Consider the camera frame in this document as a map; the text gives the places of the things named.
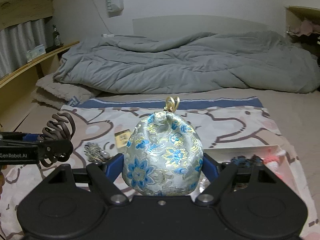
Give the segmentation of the person's left hand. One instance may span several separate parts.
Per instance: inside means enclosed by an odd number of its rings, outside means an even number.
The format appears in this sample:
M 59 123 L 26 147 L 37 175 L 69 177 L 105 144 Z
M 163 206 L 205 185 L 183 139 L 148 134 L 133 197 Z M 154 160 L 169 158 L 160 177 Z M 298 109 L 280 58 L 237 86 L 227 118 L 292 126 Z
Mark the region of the person's left hand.
M 3 192 L 3 186 L 5 184 L 5 177 L 4 177 L 4 174 L 3 174 L 3 170 L 7 169 L 7 165 L 3 165 L 1 166 L 1 171 L 0 171 L 0 194 L 2 194 Z

